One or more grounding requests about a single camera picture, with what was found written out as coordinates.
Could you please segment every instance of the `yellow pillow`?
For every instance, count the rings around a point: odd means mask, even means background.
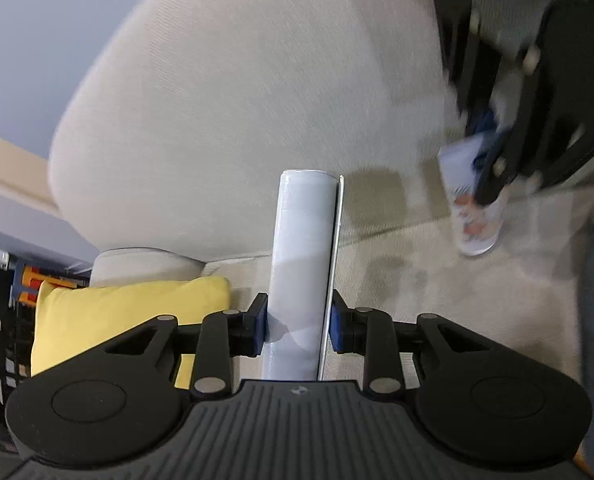
[[[220,276],[192,282],[148,282],[70,290],[43,282],[37,299],[32,374],[58,365],[159,314],[179,324],[230,306],[231,288]],[[188,388],[195,356],[184,355],[175,386]]]

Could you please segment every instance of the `white tube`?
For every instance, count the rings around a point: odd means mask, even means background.
[[[262,352],[264,380],[317,379],[336,198],[337,178],[329,173],[282,173]]]

